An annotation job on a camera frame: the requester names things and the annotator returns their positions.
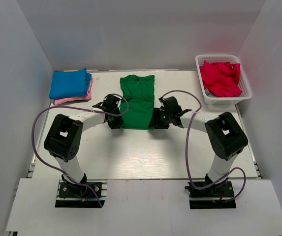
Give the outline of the green t shirt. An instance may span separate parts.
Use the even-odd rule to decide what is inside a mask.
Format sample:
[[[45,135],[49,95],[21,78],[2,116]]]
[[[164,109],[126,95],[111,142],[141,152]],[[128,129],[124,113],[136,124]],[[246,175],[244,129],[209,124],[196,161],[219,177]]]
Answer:
[[[155,104],[155,76],[128,75],[120,78],[125,100],[121,102],[124,129],[148,129]]]

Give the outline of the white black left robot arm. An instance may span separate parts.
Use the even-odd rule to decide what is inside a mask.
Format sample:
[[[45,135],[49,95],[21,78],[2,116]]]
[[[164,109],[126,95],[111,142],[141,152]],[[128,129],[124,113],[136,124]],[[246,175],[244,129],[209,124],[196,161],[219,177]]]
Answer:
[[[44,148],[58,162],[63,180],[71,183],[70,190],[76,196],[83,196],[87,191],[87,177],[77,159],[82,133],[104,123],[111,129],[120,128],[124,124],[120,100],[116,94],[109,94],[91,109],[78,108],[81,112],[76,115],[58,114],[53,120]]]

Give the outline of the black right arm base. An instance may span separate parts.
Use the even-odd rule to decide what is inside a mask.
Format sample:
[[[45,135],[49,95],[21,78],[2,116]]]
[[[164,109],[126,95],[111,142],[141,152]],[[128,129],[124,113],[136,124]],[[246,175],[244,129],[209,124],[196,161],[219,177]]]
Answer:
[[[235,209],[234,190],[231,181],[220,183],[207,189],[197,190],[188,182],[185,190],[189,195],[190,209]]]

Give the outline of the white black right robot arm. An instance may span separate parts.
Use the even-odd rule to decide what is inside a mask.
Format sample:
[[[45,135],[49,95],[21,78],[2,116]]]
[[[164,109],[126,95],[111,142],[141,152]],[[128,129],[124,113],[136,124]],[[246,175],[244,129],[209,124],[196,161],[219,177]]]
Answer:
[[[215,119],[205,121],[197,116],[202,105],[196,111],[183,110],[175,97],[159,98],[160,108],[153,108],[150,129],[168,129],[172,124],[187,129],[185,142],[185,162],[189,181],[196,190],[205,190],[211,196],[223,191],[223,182],[228,180],[232,172],[231,166],[237,156],[248,145],[248,138],[230,112],[224,112]],[[188,163],[188,143],[190,130],[198,130],[208,135],[214,151],[214,159],[210,170],[205,175],[205,185],[198,187],[193,183]]]

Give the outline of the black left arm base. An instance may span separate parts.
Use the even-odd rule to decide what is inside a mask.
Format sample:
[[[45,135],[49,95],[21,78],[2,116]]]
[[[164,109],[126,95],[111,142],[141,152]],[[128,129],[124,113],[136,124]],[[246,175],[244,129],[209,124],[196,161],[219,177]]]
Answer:
[[[71,184],[59,181],[55,208],[102,208],[107,196],[107,181],[87,181],[86,183],[97,194],[101,205],[91,189],[79,186],[75,189]]]

